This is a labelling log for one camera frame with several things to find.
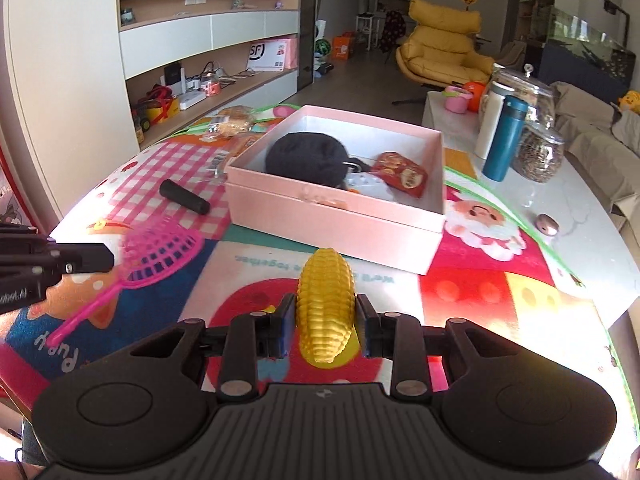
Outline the small glass jar of seeds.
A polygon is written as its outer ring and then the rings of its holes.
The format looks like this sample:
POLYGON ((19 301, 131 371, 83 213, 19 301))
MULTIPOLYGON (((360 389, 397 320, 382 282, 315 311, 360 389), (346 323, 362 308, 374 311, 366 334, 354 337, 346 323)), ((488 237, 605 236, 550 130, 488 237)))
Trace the small glass jar of seeds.
POLYGON ((526 179, 548 182, 564 158, 564 138, 539 122, 526 122, 511 167, 526 179))

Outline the glass fish tank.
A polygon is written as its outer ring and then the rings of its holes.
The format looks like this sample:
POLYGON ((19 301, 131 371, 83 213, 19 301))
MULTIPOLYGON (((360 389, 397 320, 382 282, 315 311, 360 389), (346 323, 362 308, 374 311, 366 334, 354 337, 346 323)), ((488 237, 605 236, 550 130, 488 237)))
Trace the glass fish tank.
POLYGON ((628 47, 631 16, 622 0, 537 0, 536 17, 541 81, 574 84, 605 102, 631 89, 637 55, 628 47))

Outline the pink cardboard box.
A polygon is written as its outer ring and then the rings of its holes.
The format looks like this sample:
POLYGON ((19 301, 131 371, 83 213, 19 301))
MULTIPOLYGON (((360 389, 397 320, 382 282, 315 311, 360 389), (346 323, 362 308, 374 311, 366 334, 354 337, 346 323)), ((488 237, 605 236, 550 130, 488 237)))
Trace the pink cardboard box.
POLYGON ((233 223, 382 266, 424 274, 445 223, 442 134, 406 122, 306 105, 267 132, 226 167, 233 223), (396 152, 427 173, 419 198, 392 200, 267 174, 267 152, 288 133, 318 132, 340 141, 349 155, 374 162, 396 152))

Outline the orange round toy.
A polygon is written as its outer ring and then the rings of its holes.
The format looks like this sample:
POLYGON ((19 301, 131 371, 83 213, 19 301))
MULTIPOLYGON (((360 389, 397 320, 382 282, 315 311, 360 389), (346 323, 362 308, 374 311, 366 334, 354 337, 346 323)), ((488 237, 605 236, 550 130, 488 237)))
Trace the orange round toy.
POLYGON ((468 111, 472 113, 478 113, 480 109, 480 99, 485 91, 486 84, 482 84, 478 81, 468 81, 463 85, 463 89, 469 92, 472 96, 468 102, 468 111))

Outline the pink plastic cup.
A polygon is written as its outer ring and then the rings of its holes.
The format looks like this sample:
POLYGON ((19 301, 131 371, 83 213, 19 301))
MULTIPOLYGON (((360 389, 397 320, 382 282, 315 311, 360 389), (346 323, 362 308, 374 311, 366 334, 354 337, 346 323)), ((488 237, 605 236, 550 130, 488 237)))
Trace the pink plastic cup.
POLYGON ((445 98, 445 110, 459 115, 466 113, 469 108, 469 102, 473 99, 472 92, 457 86, 446 87, 442 92, 442 96, 445 98))

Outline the pink toy strainer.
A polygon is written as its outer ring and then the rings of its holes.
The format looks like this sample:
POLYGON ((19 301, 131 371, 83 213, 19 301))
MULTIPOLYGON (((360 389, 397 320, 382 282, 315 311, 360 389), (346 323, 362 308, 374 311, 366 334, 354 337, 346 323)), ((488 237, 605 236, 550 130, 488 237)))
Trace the pink toy strainer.
POLYGON ((202 250, 204 238, 169 217, 154 217, 138 224, 122 239, 117 278, 102 289, 91 302, 82 306, 46 340, 55 347, 76 330, 104 302, 124 289, 140 289, 170 278, 190 263, 202 250))

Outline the large glass jar of nuts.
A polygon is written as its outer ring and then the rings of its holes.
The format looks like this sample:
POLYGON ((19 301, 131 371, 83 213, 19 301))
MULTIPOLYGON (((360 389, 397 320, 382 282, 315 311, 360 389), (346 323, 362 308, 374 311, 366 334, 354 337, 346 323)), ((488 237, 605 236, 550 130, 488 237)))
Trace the large glass jar of nuts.
POLYGON ((488 86, 494 81, 513 87, 514 96, 528 104, 526 120, 539 122, 547 128, 552 128, 555 118, 553 90, 548 84, 543 84, 534 78, 532 71, 533 66, 530 64, 524 65, 524 73, 495 64, 494 72, 489 78, 483 96, 488 90, 488 86))

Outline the packaged bread with white label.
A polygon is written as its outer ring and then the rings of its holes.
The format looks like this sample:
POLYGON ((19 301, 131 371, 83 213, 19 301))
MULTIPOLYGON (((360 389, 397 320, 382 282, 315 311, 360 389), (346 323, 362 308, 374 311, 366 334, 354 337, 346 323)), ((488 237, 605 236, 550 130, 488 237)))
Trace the packaged bread with white label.
POLYGON ((254 122, 255 116, 250 107, 229 106, 210 118, 201 140, 206 143, 229 140, 237 134, 250 132, 254 122))

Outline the yellow plush toy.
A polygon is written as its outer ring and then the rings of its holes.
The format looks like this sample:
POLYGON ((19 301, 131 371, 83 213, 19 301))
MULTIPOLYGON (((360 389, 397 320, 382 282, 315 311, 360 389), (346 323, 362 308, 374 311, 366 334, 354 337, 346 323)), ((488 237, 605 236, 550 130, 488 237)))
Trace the yellow plush toy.
POLYGON ((640 92, 636 90, 628 90, 618 100, 618 107, 620 110, 640 114, 640 92))

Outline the small metallic round object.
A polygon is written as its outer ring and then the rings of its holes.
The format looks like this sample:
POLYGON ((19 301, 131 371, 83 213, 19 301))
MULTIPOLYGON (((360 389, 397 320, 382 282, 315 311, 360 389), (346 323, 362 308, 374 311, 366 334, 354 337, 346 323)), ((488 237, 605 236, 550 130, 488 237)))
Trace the small metallic round object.
POLYGON ((548 214, 538 214, 535 218, 534 225, 544 236, 555 237, 559 233, 559 223, 548 214))

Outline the white SF parcel box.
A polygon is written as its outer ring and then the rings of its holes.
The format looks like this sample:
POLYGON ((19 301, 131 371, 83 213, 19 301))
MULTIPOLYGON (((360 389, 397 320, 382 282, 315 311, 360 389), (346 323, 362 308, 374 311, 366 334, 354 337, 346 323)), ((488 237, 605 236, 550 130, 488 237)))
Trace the white SF parcel box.
POLYGON ((254 72, 283 72, 288 64, 289 54, 288 38, 254 42, 250 45, 246 68, 254 72))

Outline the black cylinder handle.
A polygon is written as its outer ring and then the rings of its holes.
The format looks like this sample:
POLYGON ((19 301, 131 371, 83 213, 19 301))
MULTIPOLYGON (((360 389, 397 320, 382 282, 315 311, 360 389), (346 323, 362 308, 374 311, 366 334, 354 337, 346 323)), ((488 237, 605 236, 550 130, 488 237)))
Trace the black cylinder handle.
POLYGON ((207 200, 170 179, 165 179, 160 184, 160 196, 195 212, 199 216, 205 216, 210 211, 210 203, 207 200))

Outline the yellow toy corn cob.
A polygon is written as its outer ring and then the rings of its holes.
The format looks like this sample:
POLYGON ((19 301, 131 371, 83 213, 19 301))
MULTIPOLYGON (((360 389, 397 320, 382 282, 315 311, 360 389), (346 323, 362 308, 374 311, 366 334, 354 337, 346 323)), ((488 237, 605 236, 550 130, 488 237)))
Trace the yellow toy corn cob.
POLYGON ((296 290, 295 321, 303 356, 333 365, 355 329, 355 281, 347 261, 333 248, 319 248, 306 261, 296 290))

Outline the white thermos bottle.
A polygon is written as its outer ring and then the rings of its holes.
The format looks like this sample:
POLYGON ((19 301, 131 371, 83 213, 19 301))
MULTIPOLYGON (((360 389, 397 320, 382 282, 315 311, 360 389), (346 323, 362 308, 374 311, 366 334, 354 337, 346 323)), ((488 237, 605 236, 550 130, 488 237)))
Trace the white thermos bottle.
POLYGON ((491 148, 502 112, 503 102, 507 96, 514 95, 514 88, 494 81, 480 100, 478 118, 480 118, 480 132, 478 133, 475 155, 485 160, 491 148))

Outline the red snack packet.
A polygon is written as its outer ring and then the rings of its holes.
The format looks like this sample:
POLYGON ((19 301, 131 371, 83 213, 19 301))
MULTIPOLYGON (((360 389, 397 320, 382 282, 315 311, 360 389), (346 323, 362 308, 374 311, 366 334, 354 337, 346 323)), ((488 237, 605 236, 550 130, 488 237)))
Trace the red snack packet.
POLYGON ((428 179, 422 166, 397 152, 379 154, 371 172, 391 188, 414 198, 422 197, 428 179))

